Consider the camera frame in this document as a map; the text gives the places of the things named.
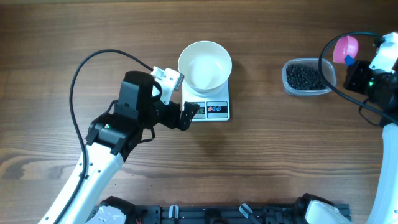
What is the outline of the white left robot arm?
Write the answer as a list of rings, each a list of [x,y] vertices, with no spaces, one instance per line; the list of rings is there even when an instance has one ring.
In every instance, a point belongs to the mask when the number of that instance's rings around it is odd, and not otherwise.
[[[170,129],[189,128],[199,106],[170,100],[184,76],[170,68],[151,73],[130,71],[119,98],[89,126],[82,155],[67,183],[41,223],[84,223],[104,188],[131,151],[145,139],[145,129],[160,123]]]

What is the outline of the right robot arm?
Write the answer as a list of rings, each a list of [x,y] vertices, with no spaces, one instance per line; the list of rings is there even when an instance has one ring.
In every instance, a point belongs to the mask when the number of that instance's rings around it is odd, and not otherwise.
[[[319,74],[319,79],[324,82],[326,88],[316,90],[302,90],[289,82],[290,67],[293,65],[305,65],[312,69],[318,68],[318,59],[316,58],[298,58],[288,61],[282,69],[282,81],[285,92],[295,96],[315,96],[334,91],[340,95],[343,93],[335,88],[336,74],[333,65],[323,59],[322,68],[326,72]],[[388,124],[383,127],[383,158],[381,173],[376,192],[376,197],[368,216],[368,223],[397,223],[397,125]],[[305,217],[309,217],[315,223],[320,223],[322,215],[327,220],[325,223],[347,223],[340,215],[333,215],[326,210],[325,202],[311,202],[310,210],[305,212]]]

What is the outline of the pink scoop with blue handle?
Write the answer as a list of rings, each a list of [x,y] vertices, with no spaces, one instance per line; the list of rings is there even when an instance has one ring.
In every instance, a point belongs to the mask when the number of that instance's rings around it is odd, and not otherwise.
[[[359,42],[350,35],[340,38],[333,50],[333,62],[345,64],[347,67],[355,63],[355,57],[359,50]]]

